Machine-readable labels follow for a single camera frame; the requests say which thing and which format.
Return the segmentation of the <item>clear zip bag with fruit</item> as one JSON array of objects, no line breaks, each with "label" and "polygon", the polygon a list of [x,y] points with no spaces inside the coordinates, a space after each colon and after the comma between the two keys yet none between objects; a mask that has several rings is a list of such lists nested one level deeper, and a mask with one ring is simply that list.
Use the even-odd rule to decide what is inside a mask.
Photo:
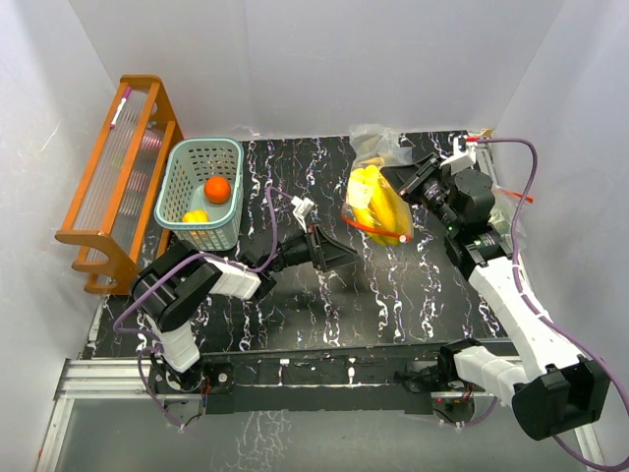
[{"label": "clear zip bag with fruit", "polygon": [[411,151],[400,146],[399,133],[378,124],[354,126],[349,143],[355,159],[341,209],[343,220],[380,246],[409,243],[414,235],[411,210],[381,170],[385,166],[409,164]]}]

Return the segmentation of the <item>fake banana bunch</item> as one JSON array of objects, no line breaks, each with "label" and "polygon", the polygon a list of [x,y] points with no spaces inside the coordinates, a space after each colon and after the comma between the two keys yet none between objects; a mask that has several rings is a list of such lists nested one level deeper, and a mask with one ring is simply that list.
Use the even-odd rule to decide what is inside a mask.
[{"label": "fake banana bunch", "polygon": [[342,217],[379,246],[397,247],[413,237],[409,206],[373,164],[351,171]]}]

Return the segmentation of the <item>fake orange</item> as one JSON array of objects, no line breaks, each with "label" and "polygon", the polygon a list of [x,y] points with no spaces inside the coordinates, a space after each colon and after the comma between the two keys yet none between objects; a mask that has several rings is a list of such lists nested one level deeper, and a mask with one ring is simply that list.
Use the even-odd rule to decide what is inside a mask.
[{"label": "fake orange", "polygon": [[223,205],[230,200],[232,187],[226,177],[214,175],[205,182],[203,194],[211,204]]}]

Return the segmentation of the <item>fake yellow bell pepper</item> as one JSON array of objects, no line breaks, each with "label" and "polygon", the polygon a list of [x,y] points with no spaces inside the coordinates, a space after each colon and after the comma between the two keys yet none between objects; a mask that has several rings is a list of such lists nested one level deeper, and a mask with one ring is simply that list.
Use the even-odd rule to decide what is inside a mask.
[{"label": "fake yellow bell pepper", "polygon": [[207,212],[203,209],[188,211],[182,217],[182,222],[187,224],[206,224],[210,222]]}]

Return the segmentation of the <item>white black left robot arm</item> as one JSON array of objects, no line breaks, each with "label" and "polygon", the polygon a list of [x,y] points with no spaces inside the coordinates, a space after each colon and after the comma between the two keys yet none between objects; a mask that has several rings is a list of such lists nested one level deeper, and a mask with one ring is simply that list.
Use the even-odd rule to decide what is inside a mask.
[{"label": "white black left robot arm", "polygon": [[172,388],[191,392],[203,377],[192,317],[208,296],[260,300],[276,285],[275,272],[304,264],[328,272],[353,265],[358,259],[356,250],[317,224],[274,244],[268,254],[254,257],[245,253],[237,261],[203,253],[192,243],[179,241],[140,272],[131,294],[146,313],[160,344],[161,376]]}]

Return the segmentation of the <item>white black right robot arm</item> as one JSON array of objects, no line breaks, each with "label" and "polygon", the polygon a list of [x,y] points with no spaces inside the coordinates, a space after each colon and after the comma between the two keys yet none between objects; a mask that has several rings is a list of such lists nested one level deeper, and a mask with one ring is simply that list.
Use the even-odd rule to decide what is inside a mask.
[{"label": "white black right robot arm", "polygon": [[433,370],[439,381],[452,390],[475,384],[493,394],[535,441],[597,421],[610,379],[524,301],[515,284],[515,252],[489,221],[490,177],[473,168],[452,172],[435,154],[385,166],[381,174],[404,202],[424,206],[444,225],[449,260],[487,301],[521,360],[508,362],[475,339],[456,341],[439,350]]}]

